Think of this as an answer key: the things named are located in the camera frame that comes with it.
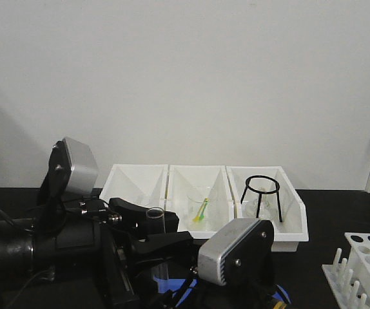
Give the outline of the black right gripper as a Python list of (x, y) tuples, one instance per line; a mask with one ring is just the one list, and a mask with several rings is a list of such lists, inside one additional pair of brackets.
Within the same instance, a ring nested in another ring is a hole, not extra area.
[[(177, 232), (179, 218), (174, 212), (164, 211), (165, 233), (148, 234), (146, 211), (149, 208), (121, 198), (111, 198), (109, 206), (121, 217), (115, 228), (132, 235), (129, 244), (131, 273), (190, 255), (193, 238), (187, 231)], [(63, 264), (77, 261), (89, 264), (95, 270), (107, 308), (139, 308), (139, 296), (131, 285), (123, 256), (118, 253), (116, 231), (104, 220), (108, 212), (82, 214), (76, 209), (67, 209), (66, 215), (66, 223), (55, 237), (55, 259)]]

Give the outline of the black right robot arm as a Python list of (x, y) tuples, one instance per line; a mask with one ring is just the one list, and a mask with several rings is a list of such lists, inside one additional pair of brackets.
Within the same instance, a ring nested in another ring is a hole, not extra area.
[(93, 211), (46, 206), (35, 218), (12, 219), (0, 209), (0, 272), (33, 271), (101, 259), (110, 306), (138, 308), (128, 275), (116, 251), (109, 207)]

